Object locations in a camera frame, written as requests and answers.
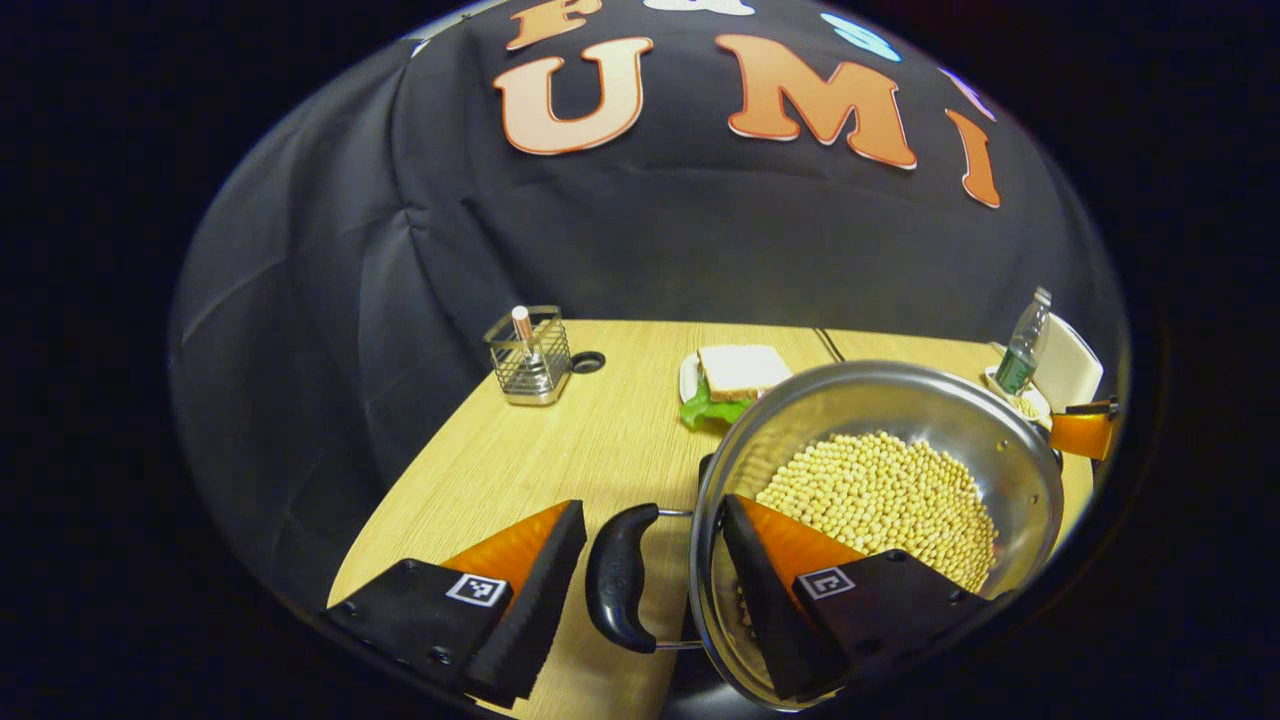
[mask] metal utensil holder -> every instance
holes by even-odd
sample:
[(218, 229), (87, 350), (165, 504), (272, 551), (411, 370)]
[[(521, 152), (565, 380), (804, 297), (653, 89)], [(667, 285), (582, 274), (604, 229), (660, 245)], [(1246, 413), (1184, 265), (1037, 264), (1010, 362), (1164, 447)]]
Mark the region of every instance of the metal utensil holder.
[(511, 315), (499, 319), (484, 341), (507, 402), (550, 405), (572, 374), (568, 336), (556, 305), (530, 305), (529, 322), (534, 333), (527, 342), (520, 340)]

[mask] plastic bottle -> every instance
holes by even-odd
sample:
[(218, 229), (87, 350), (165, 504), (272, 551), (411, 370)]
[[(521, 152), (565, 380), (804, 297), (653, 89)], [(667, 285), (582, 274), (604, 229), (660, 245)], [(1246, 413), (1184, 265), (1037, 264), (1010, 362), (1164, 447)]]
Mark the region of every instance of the plastic bottle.
[(1044, 350), (1044, 332), (1048, 327), (1048, 306), (1052, 295), (1043, 287), (1036, 288), (1036, 300), (1027, 306), (1023, 316), (1018, 319), (1014, 336), (1009, 338), (1009, 348), (996, 370), (996, 384), (1009, 395), (1020, 393), (1039, 365), (1041, 352)]

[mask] cylindrical container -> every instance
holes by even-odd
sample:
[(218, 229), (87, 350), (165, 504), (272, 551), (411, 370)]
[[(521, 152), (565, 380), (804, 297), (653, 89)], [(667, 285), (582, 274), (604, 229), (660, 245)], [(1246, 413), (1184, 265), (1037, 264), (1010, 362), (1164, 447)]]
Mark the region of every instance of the cylindrical container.
[[(763, 489), (797, 450), (829, 433), (888, 432), (928, 441), (961, 461), (1000, 532), (996, 562), (977, 593), (997, 612), (1043, 568), (1062, 519), (1062, 484), (1050, 447), (1036, 429), (978, 386), (918, 365), (859, 361), (823, 365), (778, 384), (751, 405), (712, 457), (692, 515), (689, 601), (698, 641), (658, 642), (630, 609), (644, 588), (640, 537), (659, 515), (690, 515), (641, 505), (605, 523), (588, 559), (586, 601), (609, 641), (637, 651), (703, 648), (712, 665), (753, 702), (795, 712), (832, 694), (778, 697), (759, 646), (739, 621), (740, 580), (721, 529), (726, 496)], [(975, 614), (973, 621), (986, 615)]]
[(1005, 357), (996, 370), (996, 384), (1009, 395), (1023, 392), (1039, 357), (1044, 352), (1044, 338), (1048, 337), (1048, 307), (1052, 296), (1043, 287), (1036, 288), (1036, 300), (1023, 310), (1023, 316), (1018, 319), (1014, 336), (1009, 340)]

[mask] table surface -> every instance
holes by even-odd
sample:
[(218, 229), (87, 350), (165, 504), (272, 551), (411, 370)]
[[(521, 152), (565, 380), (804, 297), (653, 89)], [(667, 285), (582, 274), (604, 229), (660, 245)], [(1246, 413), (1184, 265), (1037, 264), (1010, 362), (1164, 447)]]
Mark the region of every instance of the table surface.
[[(691, 432), (680, 423), (680, 363), (700, 346), (728, 343), (772, 345), (796, 373), (836, 359), (813, 328), (630, 320), (564, 320), (564, 327), (573, 351), (603, 352), (604, 368), (571, 377), (548, 407), (508, 405), (490, 373), (383, 498), (347, 552), (329, 603), (403, 557), (439, 562), (539, 510), (580, 498), (588, 546), (547, 665), (527, 701), (517, 700), (512, 710), (489, 707), (530, 719), (652, 719), (675, 655), (639, 655), (605, 641), (586, 614), (584, 575), (595, 533), (620, 510), (644, 502), (694, 507), (698, 461), (716, 450), (722, 430)], [(974, 383), (1000, 360), (984, 343), (852, 331), (828, 336), (846, 360), (916, 363)], [(1088, 460), (1069, 456), (1064, 530), (1092, 487)], [(641, 543), (648, 574), (640, 618), (658, 639), (680, 635), (689, 530), (687, 519), (663, 518)]]

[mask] black fabric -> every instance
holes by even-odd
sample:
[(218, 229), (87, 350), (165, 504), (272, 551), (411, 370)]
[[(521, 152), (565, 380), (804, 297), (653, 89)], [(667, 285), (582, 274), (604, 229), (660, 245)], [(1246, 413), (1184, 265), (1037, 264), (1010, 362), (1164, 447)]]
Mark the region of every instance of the black fabric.
[[(324, 605), (378, 500), (484, 378), (481, 336), (517, 302), (1004, 341), (1041, 284), (1112, 387), (1121, 306), (1087, 211), (1014, 118), (983, 97), (987, 122), (905, 41), (864, 23), (902, 55), (883, 60), (795, 0), (754, 0), (750, 17), (611, 3), (508, 53), (511, 14), (534, 4), (396, 42), (335, 79), (244, 159), (193, 240), (174, 404), (215, 518), (276, 591)], [(893, 78), (919, 167), (808, 129), (735, 135), (741, 76), (714, 44), (723, 32), (778, 40), (823, 77), (852, 60)], [(553, 110), (576, 118), (599, 101), (582, 49), (628, 36), (654, 41), (628, 132), (562, 156), (507, 142), (494, 77), (564, 58)], [(998, 210), (964, 192), (945, 108), (988, 135)]]

